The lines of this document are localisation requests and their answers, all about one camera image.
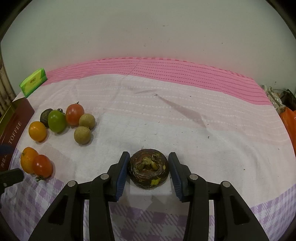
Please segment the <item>orange mandarin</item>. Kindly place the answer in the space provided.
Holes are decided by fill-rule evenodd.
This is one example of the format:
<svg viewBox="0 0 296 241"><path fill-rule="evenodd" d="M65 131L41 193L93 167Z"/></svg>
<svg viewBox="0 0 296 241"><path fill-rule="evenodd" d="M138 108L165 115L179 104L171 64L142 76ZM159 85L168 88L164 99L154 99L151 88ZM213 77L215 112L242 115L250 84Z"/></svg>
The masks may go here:
<svg viewBox="0 0 296 241"><path fill-rule="evenodd" d="M21 153L20 164L22 169L28 174L34 174L33 161L38 156L38 152L31 148L26 147Z"/></svg>
<svg viewBox="0 0 296 241"><path fill-rule="evenodd" d="M29 136L36 142L42 142L47 137L47 129L40 121L34 121L29 126Z"/></svg>

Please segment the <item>red tomato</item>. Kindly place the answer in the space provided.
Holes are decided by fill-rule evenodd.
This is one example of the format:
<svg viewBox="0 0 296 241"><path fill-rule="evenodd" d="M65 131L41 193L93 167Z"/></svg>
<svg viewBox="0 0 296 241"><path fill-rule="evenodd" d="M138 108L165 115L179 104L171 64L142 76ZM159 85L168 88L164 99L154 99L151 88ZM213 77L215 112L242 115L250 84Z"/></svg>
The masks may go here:
<svg viewBox="0 0 296 241"><path fill-rule="evenodd" d="M32 168L37 181L46 180L53 174L52 162L45 155L36 156L32 163Z"/></svg>
<svg viewBox="0 0 296 241"><path fill-rule="evenodd" d="M71 104L66 109L66 121L70 126L79 125L79 119L85 113L84 108L79 102Z"/></svg>

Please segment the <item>small dark passion fruit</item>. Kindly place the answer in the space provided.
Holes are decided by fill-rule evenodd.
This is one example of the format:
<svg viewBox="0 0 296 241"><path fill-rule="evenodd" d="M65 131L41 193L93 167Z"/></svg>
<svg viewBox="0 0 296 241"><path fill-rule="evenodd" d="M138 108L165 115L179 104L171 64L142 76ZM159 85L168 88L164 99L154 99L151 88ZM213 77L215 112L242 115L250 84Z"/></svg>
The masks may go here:
<svg viewBox="0 0 296 241"><path fill-rule="evenodd" d="M48 117L49 117L49 114L50 112L52 111L53 109L51 108L48 108L46 110L44 110L41 115L40 115L40 122L46 127L48 128L49 127L49 124L48 124Z"/></svg>

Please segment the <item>green tomato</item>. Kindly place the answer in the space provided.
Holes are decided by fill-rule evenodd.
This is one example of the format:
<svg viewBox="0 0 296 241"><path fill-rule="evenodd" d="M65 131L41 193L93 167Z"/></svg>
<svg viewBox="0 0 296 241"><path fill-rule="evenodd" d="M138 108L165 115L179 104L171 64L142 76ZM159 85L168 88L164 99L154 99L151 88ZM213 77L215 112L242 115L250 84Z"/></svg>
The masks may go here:
<svg viewBox="0 0 296 241"><path fill-rule="evenodd" d="M61 133L66 129L67 122L63 109L54 109L49 113L48 126L54 133Z"/></svg>

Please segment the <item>brown longan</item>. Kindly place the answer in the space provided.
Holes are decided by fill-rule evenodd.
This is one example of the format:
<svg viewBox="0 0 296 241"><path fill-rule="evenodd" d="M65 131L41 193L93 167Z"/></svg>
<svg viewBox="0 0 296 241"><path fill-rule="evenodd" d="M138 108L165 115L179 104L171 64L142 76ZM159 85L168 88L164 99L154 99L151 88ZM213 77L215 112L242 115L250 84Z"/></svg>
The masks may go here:
<svg viewBox="0 0 296 241"><path fill-rule="evenodd" d="M80 145L86 145L91 140L91 131L88 127L79 126L74 132L74 140Z"/></svg>
<svg viewBox="0 0 296 241"><path fill-rule="evenodd" d="M83 114L79 119L79 126L84 126L92 130L95 127L95 117L89 113Z"/></svg>

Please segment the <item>dark mangosteen with stem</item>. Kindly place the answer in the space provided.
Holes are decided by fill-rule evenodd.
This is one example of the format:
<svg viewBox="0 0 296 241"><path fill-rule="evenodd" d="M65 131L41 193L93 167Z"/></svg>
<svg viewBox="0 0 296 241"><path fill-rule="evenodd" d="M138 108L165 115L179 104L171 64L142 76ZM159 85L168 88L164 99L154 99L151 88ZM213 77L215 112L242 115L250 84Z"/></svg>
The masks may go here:
<svg viewBox="0 0 296 241"><path fill-rule="evenodd" d="M137 187L149 190L166 181L170 168L163 153L155 149L142 149L128 161L127 172Z"/></svg>

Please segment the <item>gold toffee tin tray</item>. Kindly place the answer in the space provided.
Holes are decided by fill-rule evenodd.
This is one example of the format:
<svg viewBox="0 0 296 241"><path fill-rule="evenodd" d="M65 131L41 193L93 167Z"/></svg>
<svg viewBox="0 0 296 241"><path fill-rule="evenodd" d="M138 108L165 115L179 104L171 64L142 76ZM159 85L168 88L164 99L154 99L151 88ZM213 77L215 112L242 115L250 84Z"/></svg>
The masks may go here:
<svg viewBox="0 0 296 241"><path fill-rule="evenodd" d="M1 117L1 172L9 169L18 141L35 111L23 97L11 103Z"/></svg>

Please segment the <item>beige patterned curtain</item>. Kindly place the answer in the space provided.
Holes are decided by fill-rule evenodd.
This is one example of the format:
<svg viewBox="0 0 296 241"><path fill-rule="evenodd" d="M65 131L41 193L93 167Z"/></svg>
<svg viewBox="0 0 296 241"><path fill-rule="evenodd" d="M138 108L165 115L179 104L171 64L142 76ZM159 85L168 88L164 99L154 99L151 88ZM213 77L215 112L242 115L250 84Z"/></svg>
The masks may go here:
<svg viewBox="0 0 296 241"><path fill-rule="evenodd" d="M6 74L6 70L4 67L4 62L1 58L0 60L0 111L1 115L3 115L12 101L15 99L16 95L13 91L11 84L9 82L8 76Z"/></svg>

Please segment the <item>pink purple checked tablecloth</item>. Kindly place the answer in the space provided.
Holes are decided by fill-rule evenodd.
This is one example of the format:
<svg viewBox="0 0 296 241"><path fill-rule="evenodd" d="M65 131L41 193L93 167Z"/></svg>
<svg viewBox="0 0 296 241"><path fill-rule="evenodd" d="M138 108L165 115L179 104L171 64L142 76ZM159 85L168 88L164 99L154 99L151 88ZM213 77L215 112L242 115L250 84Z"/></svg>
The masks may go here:
<svg viewBox="0 0 296 241"><path fill-rule="evenodd" d="M295 153L280 116L251 78L183 61L118 58L95 60L47 73L28 98L38 121L48 108L78 102L94 115L88 145L74 129L49 132L43 143L23 132L11 161L24 148L46 155L55 167L48 181L26 175L5 190L1 212L20 240L27 240L70 180L93 180L121 154L156 149L177 154L191 172L213 183L229 181L278 240L295 216Z"/></svg>

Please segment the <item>green tissue pack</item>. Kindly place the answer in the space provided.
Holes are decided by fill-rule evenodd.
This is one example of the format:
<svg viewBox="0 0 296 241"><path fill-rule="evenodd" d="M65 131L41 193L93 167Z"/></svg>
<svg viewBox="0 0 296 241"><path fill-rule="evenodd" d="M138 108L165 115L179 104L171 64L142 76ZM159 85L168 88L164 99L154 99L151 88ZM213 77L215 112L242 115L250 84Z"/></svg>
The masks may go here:
<svg viewBox="0 0 296 241"><path fill-rule="evenodd" d="M39 86L47 81L47 76L44 68L40 68L33 72L29 77L23 80L19 87L25 97L30 96Z"/></svg>

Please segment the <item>orange plastic bag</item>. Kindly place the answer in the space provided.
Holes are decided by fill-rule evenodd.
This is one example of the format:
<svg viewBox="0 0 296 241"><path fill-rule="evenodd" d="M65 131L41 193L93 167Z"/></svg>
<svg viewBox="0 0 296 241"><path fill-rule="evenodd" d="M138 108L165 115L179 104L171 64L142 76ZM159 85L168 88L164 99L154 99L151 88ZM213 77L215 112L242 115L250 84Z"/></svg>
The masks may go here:
<svg viewBox="0 0 296 241"><path fill-rule="evenodd" d="M292 142L293 150L296 153L296 114L288 107L285 107L280 113L280 118L288 132Z"/></svg>

